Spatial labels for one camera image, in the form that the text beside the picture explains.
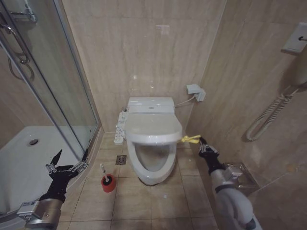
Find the floor drain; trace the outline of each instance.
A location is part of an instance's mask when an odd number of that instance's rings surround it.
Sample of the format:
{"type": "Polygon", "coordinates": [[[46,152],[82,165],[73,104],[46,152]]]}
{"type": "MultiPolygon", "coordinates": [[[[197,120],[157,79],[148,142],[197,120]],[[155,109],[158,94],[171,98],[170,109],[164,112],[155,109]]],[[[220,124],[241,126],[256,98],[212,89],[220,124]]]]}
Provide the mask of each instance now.
{"type": "Polygon", "coordinates": [[[116,163],[115,164],[119,164],[119,165],[123,165],[126,164],[126,158],[127,155],[120,155],[116,157],[116,163]]]}
{"type": "Polygon", "coordinates": [[[36,145],[38,143],[38,139],[33,139],[29,142],[29,145],[36,145]]]}

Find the toilet lid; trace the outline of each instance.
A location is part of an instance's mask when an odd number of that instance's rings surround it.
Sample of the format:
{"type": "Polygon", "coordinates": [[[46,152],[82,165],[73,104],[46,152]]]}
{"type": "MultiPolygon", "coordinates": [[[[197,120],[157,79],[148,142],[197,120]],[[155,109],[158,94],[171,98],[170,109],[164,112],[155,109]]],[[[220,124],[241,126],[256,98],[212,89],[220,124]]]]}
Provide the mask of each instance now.
{"type": "Polygon", "coordinates": [[[129,114],[125,137],[140,144],[169,144],[182,138],[182,126],[175,114],[129,114]]]}

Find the wall outlet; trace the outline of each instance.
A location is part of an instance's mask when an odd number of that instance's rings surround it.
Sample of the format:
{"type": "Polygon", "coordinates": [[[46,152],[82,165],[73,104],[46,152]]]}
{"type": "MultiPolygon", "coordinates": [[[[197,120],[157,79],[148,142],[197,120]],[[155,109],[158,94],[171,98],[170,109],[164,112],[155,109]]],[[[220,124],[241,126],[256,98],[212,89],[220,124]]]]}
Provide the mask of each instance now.
{"type": "Polygon", "coordinates": [[[201,92],[196,93],[196,94],[197,96],[195,98],[198,102],[202,102],[205,99],[205,96],[206,96],[205,90],[201,89],[201,92]]]}
{"type": "Polygon", "coordinates": [[[187,85],[188,94],[195,94],[201,92],[201,88],[199,85],[193,84],[193,85],[187,85]]]}
{"type": "Polygon", "coordinates": [[[298,24],[286,44],[283,46],[283,50],[295,54],[301,53],[307,44],[305,40],[301,40],[302,38],[307,39],[307,23],[298,24]]]}

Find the beige floor tile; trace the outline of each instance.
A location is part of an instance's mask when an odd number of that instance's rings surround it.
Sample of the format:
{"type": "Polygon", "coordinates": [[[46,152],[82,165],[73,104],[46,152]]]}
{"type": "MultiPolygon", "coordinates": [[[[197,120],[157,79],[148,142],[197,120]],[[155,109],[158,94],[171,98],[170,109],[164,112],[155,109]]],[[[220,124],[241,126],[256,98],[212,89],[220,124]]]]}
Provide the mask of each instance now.
{"type": "Polygon", "coordinates": [[[214,217],[192,218],[194,230],[218,230],[214,217]]]}
{"type": "Polygon", "coordinates": [[[190,149],[190,143],[188,142],[179,142],[177,143],[177,149],[190,149]]]}
{"type": "Polygon", "coordinates": [[[67,230],[70,222],[60,222],[58,224],[57,230],[67,230]]]}
{"type": "Polygon", "coordinates": [[[169,176],[180,176],[180,170],[179,170],[179,165],[178,165],[178,160],[176,159],[174,168],[169,176]]]}
{"type": "Polygon", "coordinates": [[[101,150],[121,150],[124,145],[114,144],[115,133],[105,133],[100,145],[101,150]]]}
{"type": "Polygon", "coordinates": [[[200,176],[183,176],[191,217],[213,217],[213,212],[200,176]]]}
{"type": "Polygon", "coordinates": [[[122,155],[126,155],[126,164],[120,166],[119,177],[138,177],[135,174],[129,159],[128,149],[124,149],[122,155]]]}
{"type": "Polygon", "coordinates": [[[151,187],[152,218],[188,217],[189,209],[180,176],[151,187]]]}
{"type": "Polygon", "coordinates": [[[61,216],[59,218],[60,222],[71,221],[73,212],[77,206],[78,199],[80,197],[84,181],[77,187],[75,191],[66,195],[66,200],[61,208],[61,216]]]}
{"type": "Polygon", "coordinates": [[[190,218],[153,219],[153,230],[193,230],[190,218]]]}
{"type": "Polygon", "coordinates": [[[116,165],[116,157],[122,155],[122,150],[99,150],[88,178],[102,178],[100,164],[105,166],[106,172],[118,177],[120,165],[116,165]]]}
{"type": "Polygon", "coordinates": [[[100,178],[87,178],[72,221],[111,220],[115,194],[103,191],[100,178]]]}
{"type": "Polygon", "coordinates": [[[150,219],[144,220],[114,220],[111,230],[151,230],[152,222],[150,219]]]}
{"type": "Polygon", "coordinates": [[[111,221],[72,222],[69,230],[110,230],[111,221]]]}
{"type": "Polygon", "coordinates": [[[182,176],[199,176],[196,160],[191,149],[178,149],[177,159],[182,176]]]}
{"type": "Polygon", "coordinates": [[[139,178],[119,178],[113,219],[150,219],[150,187],[139,178]]]}

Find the red toilet brush holder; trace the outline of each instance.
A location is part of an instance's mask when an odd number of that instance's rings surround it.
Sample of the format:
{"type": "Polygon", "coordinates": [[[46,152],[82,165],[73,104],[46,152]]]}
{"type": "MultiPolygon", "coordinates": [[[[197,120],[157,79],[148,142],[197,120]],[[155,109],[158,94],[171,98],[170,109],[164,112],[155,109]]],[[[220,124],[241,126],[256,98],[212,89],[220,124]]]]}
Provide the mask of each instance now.
{"type": "Polygon", "coordinates": [[[116,187],[116,179],[113,175],[111,174],[107,174],[106,175],[107,178],[108,178],[108,181],[106,181],[106,177],[104,176],[102,179],[101,179],[101,185],[102,185],[102,188],[103,190],[106,192],[106,193],[110,193],[112,192],[115,187],[116,187]]]}

